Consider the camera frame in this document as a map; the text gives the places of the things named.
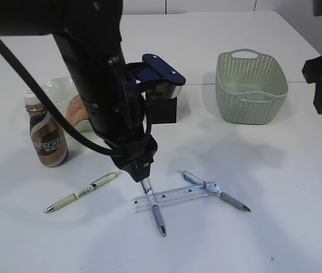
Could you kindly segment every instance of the white wall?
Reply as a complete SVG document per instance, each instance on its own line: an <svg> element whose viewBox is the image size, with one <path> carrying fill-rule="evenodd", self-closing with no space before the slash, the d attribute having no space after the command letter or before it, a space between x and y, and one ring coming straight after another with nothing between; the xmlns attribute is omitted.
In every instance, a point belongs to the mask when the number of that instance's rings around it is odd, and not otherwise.
<svg viewBox="0 0 322 273"><path fill-rule="evenodd" d="M193 11L275 10L322 54L322 16L312 16L312 0L123 0L124 14Z"/></svg>
<svg viewBox="0 0 322 273"><path fill-rule="evenodd" d="M256 0L166 0L167 13L192 11L252 11Z"/></svg>
<svg viewBox="0 0 322 273"><path fill-rule="evenodd" d="M165 0L123 0L123 13L164 14L165 5Z"/></svg>
<svg viewBox="0 0 322 273"><path fill-rule="evenodd" d="M312 0L257 0L256 10L277 11L322 54L322 16L313 17Z"/></svg>

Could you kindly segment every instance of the plastic basket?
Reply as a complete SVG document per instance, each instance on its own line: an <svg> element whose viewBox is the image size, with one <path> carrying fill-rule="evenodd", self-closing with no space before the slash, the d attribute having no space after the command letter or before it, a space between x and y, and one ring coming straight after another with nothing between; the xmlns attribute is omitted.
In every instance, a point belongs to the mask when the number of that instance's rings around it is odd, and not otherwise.
<svg viewBox="0 0 322 273"><path fill-rule="evenodd" d="M240 58L251 52L255 58ZM216 100L228 122L263 125L280 110L288 93L282 68L272 56L250 49L222 53L216 67Z"/></svg>

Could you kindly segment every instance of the coffee bottle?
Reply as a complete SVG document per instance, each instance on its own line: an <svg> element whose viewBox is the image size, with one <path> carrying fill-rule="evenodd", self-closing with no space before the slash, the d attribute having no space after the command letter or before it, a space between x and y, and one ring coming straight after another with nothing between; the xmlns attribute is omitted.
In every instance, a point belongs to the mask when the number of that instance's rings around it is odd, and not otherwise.
<svg viewBox="0 0 322 273"><path fill-rule="evenodd" d="M47 167L59 166L69 155L62 127L32 91L24 92L24 101L30 115L30 136L38 158Z"/></svg>

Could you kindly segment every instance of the ballpoint pen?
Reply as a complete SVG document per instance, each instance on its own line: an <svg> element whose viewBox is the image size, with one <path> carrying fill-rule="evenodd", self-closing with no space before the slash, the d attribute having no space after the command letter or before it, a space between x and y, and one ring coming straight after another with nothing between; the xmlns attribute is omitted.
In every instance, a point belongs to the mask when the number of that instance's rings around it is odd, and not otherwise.
<svg viewBox="0 0 322 273"><path fill-rule="evenodd" d="M54 203L53 205L49 206L44 213L54 212L55 210L61 209L64 206L72 203L73 201L78 200L79 198L87 195L88 193L100 188L101 186L107 184L111 180L117 178L122 172L112 172L104 175L103 177L99 178L97 181L92 182L88 187L79 191L78 193L72 193L71 195L65 197L64 199Z"/></svg>
<svg viewBox="0 0 322 273"><path fill-rule="evenodd" d="M158 203L154 198L152 186L150 184L150 179L146 178L142 180L141 185L143 187L144 193L148 196L150 209L152 211L154 221L156 222L157 229L160 231L161 235L166 237L166 226L163 221L160 208L158 207Z"/></svg>
<svg viewBox="0 0 322 273"><path fill-rule="evenodd" d="M178 172L182 175L183 179L185 179L186 181L192 183L192 184L203 184L205 183L204 180L194 176L192 173L189 173L187 171L182 171L182 170L178 170ZM251 212L251 210L244 205L242 202L240 202L239 200L236 200L234 197L228 195L225 192L220 192L217 193L216 196L218 196L221 200L225 201L226 203L234 206L237 209L243 210L245 212Z"/></svg>

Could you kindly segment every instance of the bottle cap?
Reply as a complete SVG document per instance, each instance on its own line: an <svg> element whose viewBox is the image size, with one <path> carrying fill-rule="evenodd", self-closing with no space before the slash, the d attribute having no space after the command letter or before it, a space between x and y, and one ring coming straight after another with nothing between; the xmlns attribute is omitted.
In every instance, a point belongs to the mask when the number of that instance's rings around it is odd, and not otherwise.
<svg viewBox="0 0 322 273"><path fill-rule="evenodd" d="M32 92L31 90L25 91L23 94L23 98L26 105L37 105L41 103L40 100L34 94L34 92Z"/></svg>

